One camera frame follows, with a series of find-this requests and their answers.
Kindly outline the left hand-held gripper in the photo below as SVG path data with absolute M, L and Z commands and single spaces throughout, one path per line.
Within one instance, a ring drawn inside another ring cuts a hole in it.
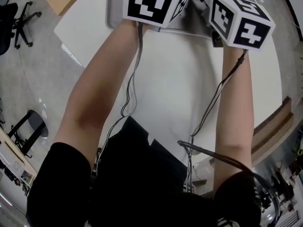
M 189 0 L 123 0 L 123 19 L 167 28 Z

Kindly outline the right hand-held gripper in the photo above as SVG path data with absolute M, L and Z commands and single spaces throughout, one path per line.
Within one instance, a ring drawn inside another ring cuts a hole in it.
M 255 0 L 202 0 L 208 23 L 230 47 L 260 50 L 276 27 Z

